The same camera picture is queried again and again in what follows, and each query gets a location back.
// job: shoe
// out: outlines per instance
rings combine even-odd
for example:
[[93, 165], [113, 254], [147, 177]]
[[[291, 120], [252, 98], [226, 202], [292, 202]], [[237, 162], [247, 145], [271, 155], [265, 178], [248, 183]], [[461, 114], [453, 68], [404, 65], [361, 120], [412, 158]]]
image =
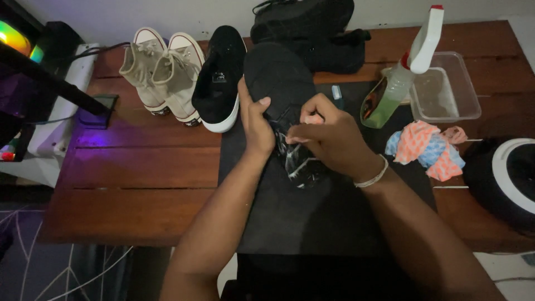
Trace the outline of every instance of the shoe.
[[301, 39], [279, 43], [296, 53], [310, 72], [353, 74], [364, 64], [364, 44], [370, 39], [368, 31], [357, 29], [330, 39]]
[[152, 75], [165, 105], [185, 126], [197, 126], [202, 121], [192, 105], [192, 96], [203, 63], [204, 54], [197, 42], [188, 34], [175, 33]]
[[243, 76], [243, 59], [247, 53], [238, 31], [231, 26], [218, 27], [208, 42], [208, 55], [199, 77], [192, 104], [204, 126], [223, 133], [238, 117], [238, 81]]
[[245, 83], [254, 102], [269, 96], [271, 105], [264, 113], [276, 136], [276, 152], [299, 188], [311, 187], [327, 169], [306, 147], [286, 144], [286, 134], [299, 124], [301, 107], [314, 95], [312, 74], [293, 52], [277, 43], [260, 43], [244, 62]]
[[251, 40], [257, 44], [335, 36], [344, 31], [354, 8], [353, 0], [268, 0], [253, 8], [256, 17]]
[[170, 112], [152, 83], [156, 62], [166, 49], [167, 44], [154, 29], [140, 28], [135, 33], [134, 42], [126, 47], [125, 59], [119, 70], [119, 74], [136, 88], [145, 108], [157, 116]]

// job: black shoe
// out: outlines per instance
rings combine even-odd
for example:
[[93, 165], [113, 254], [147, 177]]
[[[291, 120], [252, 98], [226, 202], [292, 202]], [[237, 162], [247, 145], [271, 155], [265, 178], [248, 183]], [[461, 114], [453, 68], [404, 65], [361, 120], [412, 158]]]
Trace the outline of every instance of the black shoe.
[[208, 42], [208, 55], [199, 72], [192, 105], [212, 132], [226, 132], [236, 122], [238, 81], [243, 76], [246, 53], [243, 39], [231, 26], [218, 27]]
[[334, 36], [344, 31], [354, 8], [353, 0], [268, 0], [253, 8], [256, 17], [251, 40], [257, 44]]
[[357, 29], [342, 36], [280, 41], [295, 52], [310, 72], [356, 73], [364, 64], [364, 44], [371, 39], [368, 31]]
[[311, 187], [326, 167], [300, 144], [286, 144], [286, 133], [299, 124], [301, 107], [314, 95], [312, 74], [290, 50], [276, 43], [261, 43], [245, 57], [244, 76], [254, 102], [269, 96], [264, 113], [276, 136], [276, 151], [289, 179], [299, 188]]

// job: white bracelet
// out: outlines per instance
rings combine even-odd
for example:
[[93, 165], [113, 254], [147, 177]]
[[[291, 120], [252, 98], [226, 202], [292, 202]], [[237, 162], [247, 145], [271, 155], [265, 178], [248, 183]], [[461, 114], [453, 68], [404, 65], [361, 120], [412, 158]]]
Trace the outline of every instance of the white bracelet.
[[364, 183], [355, 183], [355, 182], [353, 182], [353, 184], [355, 184], [355, 187], [357, 187], [357, 188], [368, 187], [368, 186], [370, 186], [372, 184], [377, 183], [379, 180], [381, 180], [381, 178], [385, 174], [386, 169], [388, 168], [388, 160], [386, 160], [386, 158], [383, 157], [383, 155], [381, 155], [381, 154], [379, 154], [379, 156], [381, 156], [381, 158], [383, 158], [383, 160], [385, 160], [385, 167], [383, 167], [383, 170], [375, 178], [373, 178], [373, 179], [371, 179], [369, 181], [366, 181]]

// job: black cutting mat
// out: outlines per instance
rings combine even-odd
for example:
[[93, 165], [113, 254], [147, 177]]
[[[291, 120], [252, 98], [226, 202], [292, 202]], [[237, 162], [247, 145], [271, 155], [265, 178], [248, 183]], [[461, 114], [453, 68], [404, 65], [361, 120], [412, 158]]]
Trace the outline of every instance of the black cutting mat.
[[[376, 82], [339, 84], [345, 111], [356, 116], [364, 140], [377, 153], [384, 153], [386, 141], [395, 131], [413, 121], [409, 106], [400, 106], [380, 130], [360, 124], [362, 101]], [[332, 84], [316, 90], [332, 99]], [[241, 120], [223, 134], [219, 161], [219, 184], [234, 168], [245, 150]], [[418, 162], [391, 167], [435, 209], [430, 181]], [[237, 253], [314, 254], [346, 256], [388, 255], [389, 250], [362, 192], [351, 180], [334, 172], [309, 189], [291, 184], [273, 155], [262, 174], [253, 207]]]

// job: hand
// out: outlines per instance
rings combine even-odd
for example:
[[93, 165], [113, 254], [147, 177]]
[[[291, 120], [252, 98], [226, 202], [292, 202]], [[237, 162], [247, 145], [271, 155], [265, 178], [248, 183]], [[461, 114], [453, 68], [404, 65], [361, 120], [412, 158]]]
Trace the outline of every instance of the hand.
[[[303, 124], [317, 119], [316, 113], [324, 117], [324, 124]], [[353, 116], [337, 109], [322, 93], [303, 105], [300, 122], [289, 129], [286, 142], [302, 142], [330, 169], [356, 183], [372, 179], [383, 169], [383, 159], [366, 145]]]
[[238, 95], [241, 121], [247, 137], [246, 153], [267, 160], [275, 148], [275, 134], [262, 113], [271, 104], [271, 98], [265, 97], [253, 102], [243, 77], [238, 83]]

